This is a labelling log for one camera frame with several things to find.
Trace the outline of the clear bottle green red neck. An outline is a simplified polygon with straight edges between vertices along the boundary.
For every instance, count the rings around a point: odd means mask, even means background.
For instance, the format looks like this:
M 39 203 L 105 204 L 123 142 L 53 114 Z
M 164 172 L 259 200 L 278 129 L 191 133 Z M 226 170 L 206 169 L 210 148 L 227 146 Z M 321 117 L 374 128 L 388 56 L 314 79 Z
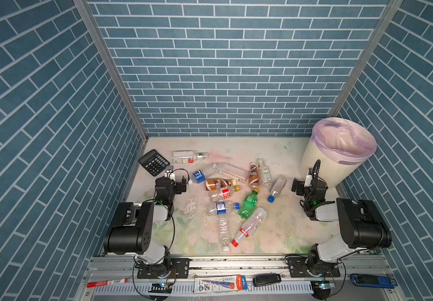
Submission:
M 174 151 L 172 156 L 174 164 L 193 164 L 207 158 L 208 153 L 197 153 L 192 150 Z

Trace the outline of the clear ribbed bottle white cap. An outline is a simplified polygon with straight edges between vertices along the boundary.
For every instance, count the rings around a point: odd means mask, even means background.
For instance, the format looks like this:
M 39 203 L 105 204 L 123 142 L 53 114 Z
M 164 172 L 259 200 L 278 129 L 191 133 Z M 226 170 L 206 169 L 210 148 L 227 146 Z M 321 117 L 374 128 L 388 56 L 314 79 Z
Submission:
M 218 214 L 217 218 L 219 223 L 219 237 L 220 243 L 222 245 L 222 252 L 227 253 L 230 251 L 230 222 L 226 214 Z

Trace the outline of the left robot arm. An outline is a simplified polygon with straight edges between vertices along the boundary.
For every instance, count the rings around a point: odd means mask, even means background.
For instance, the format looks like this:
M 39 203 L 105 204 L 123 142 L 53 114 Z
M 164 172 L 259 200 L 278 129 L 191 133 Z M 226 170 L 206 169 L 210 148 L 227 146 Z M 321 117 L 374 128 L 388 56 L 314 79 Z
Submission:
M 132 255 L 138 279 L 187 278 L 190 260 L 172 258 L 170 248 L 152 240 L 155 221 L 173 219 L 174 199 L 191 181 L 155 180 L 155 196 L 141 204 L 119 203 L 103 241 L 104 254 Z

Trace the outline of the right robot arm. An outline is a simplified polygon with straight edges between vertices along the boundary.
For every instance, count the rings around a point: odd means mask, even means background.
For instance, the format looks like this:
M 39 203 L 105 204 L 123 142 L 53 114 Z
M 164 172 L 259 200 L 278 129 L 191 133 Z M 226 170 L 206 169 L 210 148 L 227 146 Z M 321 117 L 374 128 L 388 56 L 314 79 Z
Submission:
M 303 197 L 300 205 L 311 221 L 339 224 L 339 234 L 324 243 L 314 244 L 306 256 L 287 255 L 284 262 L 292 278 L 339 277 L 339 263 L 355 253 L 388 248 L 391 232 L 375 203 L 370 200 L 325 199 L 328 190 L 319 176 L 293 180 L 292 189 Z

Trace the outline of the black desk calculator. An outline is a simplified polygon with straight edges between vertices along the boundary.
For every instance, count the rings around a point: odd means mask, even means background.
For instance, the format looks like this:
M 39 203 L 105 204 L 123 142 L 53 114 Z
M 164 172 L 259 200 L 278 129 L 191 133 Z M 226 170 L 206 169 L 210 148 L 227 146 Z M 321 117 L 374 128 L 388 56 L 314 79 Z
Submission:
M 138 159 L 138 163 L 152 176 L 156 177 L 170 165 L 157 150 L 152 149 Z

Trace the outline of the clear bottle blue label white cap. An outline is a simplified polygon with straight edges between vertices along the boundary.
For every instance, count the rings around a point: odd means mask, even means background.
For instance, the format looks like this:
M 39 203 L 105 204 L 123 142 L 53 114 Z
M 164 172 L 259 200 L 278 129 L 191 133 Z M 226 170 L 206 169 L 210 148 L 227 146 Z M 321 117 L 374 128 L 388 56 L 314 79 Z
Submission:
M 202 183 L 215 173 L 218 173 L 218 171 L 219 167 L 217 163 L 202 165 L 190 174 L 190 181 L 196 184 Z

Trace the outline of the brown coffee bottle lying sideways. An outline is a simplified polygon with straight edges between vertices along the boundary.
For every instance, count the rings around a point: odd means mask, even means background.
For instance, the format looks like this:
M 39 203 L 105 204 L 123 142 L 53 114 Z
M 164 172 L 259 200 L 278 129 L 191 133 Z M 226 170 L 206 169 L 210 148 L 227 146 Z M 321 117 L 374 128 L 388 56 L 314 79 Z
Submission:
M 205 181 L 205 188 L 207 191 L 216 191 L 220 188 L 236 186 L 237 183 L 236 179 L 213 178 Z

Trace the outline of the clear bottle green white label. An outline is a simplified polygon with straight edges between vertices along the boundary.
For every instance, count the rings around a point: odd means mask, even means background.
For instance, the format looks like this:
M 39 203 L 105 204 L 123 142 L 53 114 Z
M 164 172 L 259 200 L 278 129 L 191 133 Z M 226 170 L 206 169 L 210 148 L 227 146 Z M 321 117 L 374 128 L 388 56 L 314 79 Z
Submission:
M 270 188 L 273 183 L 273 178 L 265 160 L 262 158 L 257 159 L 257 171 L 259 173 L 260 185 Z

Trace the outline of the clear bottle red label yellow cap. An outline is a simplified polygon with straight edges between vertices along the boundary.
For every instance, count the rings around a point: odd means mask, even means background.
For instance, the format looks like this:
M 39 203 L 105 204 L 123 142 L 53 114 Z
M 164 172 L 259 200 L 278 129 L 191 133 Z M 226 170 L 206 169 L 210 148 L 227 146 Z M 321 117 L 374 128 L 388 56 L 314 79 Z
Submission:
M 209 192 L 210 201 L 219 202 L 229 199 L 233 194 L 240 191 L 240 186 L 229 186 L 224 188 L 219 188 L 215 191 Z

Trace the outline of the brown coffee bottle upright-lying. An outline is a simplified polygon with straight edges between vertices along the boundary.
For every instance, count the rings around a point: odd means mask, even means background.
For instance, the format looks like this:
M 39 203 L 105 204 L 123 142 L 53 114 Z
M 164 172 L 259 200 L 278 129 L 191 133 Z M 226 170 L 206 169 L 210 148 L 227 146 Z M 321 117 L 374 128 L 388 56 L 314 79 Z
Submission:
M 258 167 L 255 162 L 250 163 L 249 186 L 251 189 L 258 189 L 260 187 Z

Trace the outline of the frosted clear square bottle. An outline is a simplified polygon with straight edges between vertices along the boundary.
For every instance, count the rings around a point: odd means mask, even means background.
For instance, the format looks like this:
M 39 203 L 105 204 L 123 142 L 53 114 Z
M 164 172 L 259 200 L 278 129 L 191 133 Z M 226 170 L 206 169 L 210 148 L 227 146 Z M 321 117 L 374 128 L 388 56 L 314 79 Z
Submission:
M 223 176 L 245 182 L 248 179 L 249 172 L 227 163 L 217 163 L 219 173 Z

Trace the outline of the black stapler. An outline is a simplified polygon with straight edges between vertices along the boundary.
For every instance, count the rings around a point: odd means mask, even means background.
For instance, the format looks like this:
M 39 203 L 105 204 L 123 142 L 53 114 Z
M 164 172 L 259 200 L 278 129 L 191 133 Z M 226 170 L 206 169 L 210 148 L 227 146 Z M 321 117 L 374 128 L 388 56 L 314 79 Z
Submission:
M 252 280 L 254 287 L 263 287 L 275 283 L 280 283 L 281 281 L 282 281 L 281 276 L 276 273 L 266 273 L 266 274 L 256 275 Z

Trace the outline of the blue utility knife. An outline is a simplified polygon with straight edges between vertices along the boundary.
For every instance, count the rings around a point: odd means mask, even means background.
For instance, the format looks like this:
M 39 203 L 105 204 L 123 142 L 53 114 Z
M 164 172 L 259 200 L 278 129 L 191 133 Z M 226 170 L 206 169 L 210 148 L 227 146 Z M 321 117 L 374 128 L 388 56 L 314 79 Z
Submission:
M 350 274 L 351 282 L 358 287 L 394 289 L 397 283 L 394 278 L 368 274 Z

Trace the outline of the packaged toothbrush box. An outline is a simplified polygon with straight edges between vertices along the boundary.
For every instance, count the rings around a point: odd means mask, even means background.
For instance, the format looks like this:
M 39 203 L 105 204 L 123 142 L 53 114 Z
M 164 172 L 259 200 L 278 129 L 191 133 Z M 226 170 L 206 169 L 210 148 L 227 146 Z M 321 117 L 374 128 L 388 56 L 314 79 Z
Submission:
M 248 290 L 247 280 L 243 275 L 223 277 L 198 277 L 194 283 L 194 293 L 240 292 Z

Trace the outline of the red marker pen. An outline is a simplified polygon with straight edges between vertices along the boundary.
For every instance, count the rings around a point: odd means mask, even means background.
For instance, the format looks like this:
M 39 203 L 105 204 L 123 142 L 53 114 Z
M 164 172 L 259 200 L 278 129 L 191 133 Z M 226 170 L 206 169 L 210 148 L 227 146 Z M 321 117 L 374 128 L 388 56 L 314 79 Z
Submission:
M 103 286 L 107 286 L 107 285 L 119 285 L 119 284 L 123 284 L 123 283 L 128 283 L 129 279 L 128 278 L 122 278 L 122 279 L 117 279 L 117 280 L 105 280 L 105 281 L 101 281 L 101 282 L 91 282 L 87 284 L 87 288 L 93 288 L 93 287 L 103 287 Z

